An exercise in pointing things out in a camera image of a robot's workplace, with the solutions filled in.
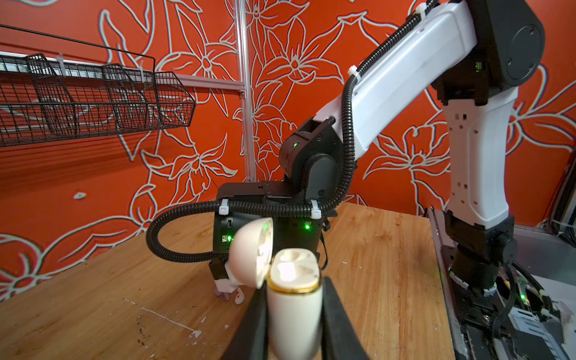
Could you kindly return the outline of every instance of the orange floral wallpaper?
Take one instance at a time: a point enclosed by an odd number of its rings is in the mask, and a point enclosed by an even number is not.
[[[152,55],[158,71],[238,78],[232,0],[22,0],[1,8],[0,23]],[[142,61],[5,29],[0,39],[2,51]],[[190,92],[198,106],[189,128],[0,148],[0,301],[144,232],[165,209],[244,180],[238,94]]]
[[[280,179],[284,139],[341,93],[358,65],[421,1],[248,0],[257,171]],[[517,223],[549,213],[576,135],[576,25],[570,0],[528,0],[546,31],[538,72],[522,87],[508,126],[506,192]],[[349,201],[422,215],[446,209],[450,147],[429,87],[358,161]]]

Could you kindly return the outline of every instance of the black wire mesh basket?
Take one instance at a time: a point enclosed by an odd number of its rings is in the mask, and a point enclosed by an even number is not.
[[[0,146],[162,130],[192,122],[196,101],[171,71],[14,55],[0,55]]]

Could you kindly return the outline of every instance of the scratch on table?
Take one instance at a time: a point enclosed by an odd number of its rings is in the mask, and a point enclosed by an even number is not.
[[[155,311],[152,311],[152,310],[150,310],[150,309],[146,309],[144,306],[139,305],[139,304],[136,304],[134,301],[130,301],[130,300],[128,300],[128,299],[124,299],[124,301],[128,301],[128,302],[131,303],[132,305],[136,305],[137,307],[141,308],[141,309],[144,310],[144,311],[148,311],[149,313],[152,313],[152,314],[154,314],[154,315],[160,316],[160,317],[163,318],[164,320],[170,321],[172,324],[176,324],[176,325],[178,325],[178,326],[181,326],[181,327],[183,327],[183,328],[185,328],[185,329],[188,329],[188,330],[192,331],[192,333],[188,336],[188,338],[191,338],[193,335],[196,336],[196,337],[198,337],[198,336],[200,336],[200,334],[202,334],[202,330],[194,330],[194,329],[192,329],[192,328],[189,328],[189,327],[187,327],[186,325],[180,324],[180,323],[178,323],[178,322],[176,322],[176,321],[174,321],[174,320],[171,320],[171,319],[165,317],[164,315],[158,314],[158,313],[155,312]]]

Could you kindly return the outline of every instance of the wooden table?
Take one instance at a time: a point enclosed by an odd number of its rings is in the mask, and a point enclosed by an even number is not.
[[[453,359],[428,219],[348,203],[338,211],[325,274],[369,356]],[[209,251],[213,219],[180,218],[161,241]],[[219,358],[253,290],[236,305],[214,288],[207,263],[161,260],[138,236],[0,304],[0,358]]]

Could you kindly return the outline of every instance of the round joint cover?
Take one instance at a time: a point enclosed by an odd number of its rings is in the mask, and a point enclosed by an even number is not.
[[[534,25],[521,28],[508,47],[506,71],[515,80],[528,76],[540,63],[542,33]]]
[[[230,244],[228,264],[232,275],[242,284],[261,288],[272,260],[272,218],[244,225]]]

